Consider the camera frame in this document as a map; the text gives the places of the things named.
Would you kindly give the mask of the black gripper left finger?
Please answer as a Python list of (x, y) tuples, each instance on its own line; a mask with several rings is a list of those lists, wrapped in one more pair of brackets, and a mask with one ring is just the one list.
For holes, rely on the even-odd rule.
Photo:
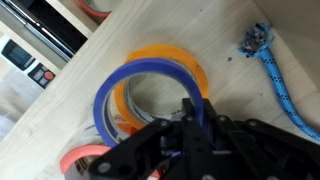
[(191, 100), (182, 100), (181, 158), (171, 169), (171, 180), (214, 180), (213, 154), (195, 115)]

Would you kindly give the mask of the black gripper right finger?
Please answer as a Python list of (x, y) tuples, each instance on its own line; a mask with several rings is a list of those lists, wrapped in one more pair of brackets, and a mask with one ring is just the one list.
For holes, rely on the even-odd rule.
[(226, 115), (219, 115), (208, 99), (203, 100), (204, 130), (213, 148), (219, 180), (259, 180), (248, 136)]

